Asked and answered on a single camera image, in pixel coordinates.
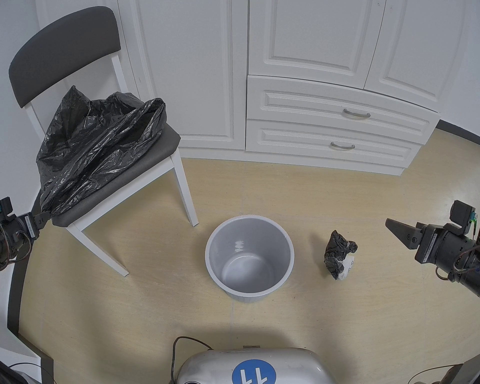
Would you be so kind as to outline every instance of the metal handle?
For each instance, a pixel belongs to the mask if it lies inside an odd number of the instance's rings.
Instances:
[[[335,148],[340,148],[340,149],[355,149],[355,145],[352,144],[350,147],[344,147],[343,145],[337,145],[334,142],[331,142],[330,145]]]
[[[368,119],[371,115],[370,113],[357,113],[357,112],[350,112],[348,109],[344,109],[343,113],[346,113],[347,115],[355,116],[355,117],[361,117],[363,119]]]

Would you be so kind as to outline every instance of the chair backrest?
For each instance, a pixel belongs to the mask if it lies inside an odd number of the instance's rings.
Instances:
[[[86,8],[54,21],[28,40],[10,64],[10,82],[19,106],[119,50],[117,20],[110,8]]]

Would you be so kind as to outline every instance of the floor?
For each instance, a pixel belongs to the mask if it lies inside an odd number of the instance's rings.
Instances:
[[[195,228],[167,174],[87,229],[126,278],[63,228],[49,223],[35,243],[20,332],[54,359],[58,384],[168,383],[180,335],[214,348],[308,348],[345,384],[404,384],[480,353],[479,298],[439,280],[384,226],[387,217],[444,224],[454,199],[480,211],[480,146],[436,130],[401,177],[198,159],[184,167]],[[204,264],[210,233],[241,214],[275,220],[295,248],[290,278],[253,304],[233,301]],[[323,264],[334,229],[359,246],[343,281]],[[203,348],[182,341],[177,350],[178,368]]]

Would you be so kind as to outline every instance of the gray trash can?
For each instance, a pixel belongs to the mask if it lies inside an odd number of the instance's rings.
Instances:
[[[213,281],[243,302],[278,289],[293,268],[293,244],[285,230],[263,216],[245,215],[220,224],[205,249]]]

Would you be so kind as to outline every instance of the black plastic bag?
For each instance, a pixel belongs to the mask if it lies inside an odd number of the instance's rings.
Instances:
[[[116,92],[89,100],[75,86],[63,97],[38,152],[42,211],[58,216],[112,181],[160,138],[165,103]]]
[[[355,253],[357,249],[356,242],[345,240],[336,230],[332,232],[325,249],[324,263],[335,280],[338,279],[338,275],[344,270],[342,262],[347,254],[350,252]]]

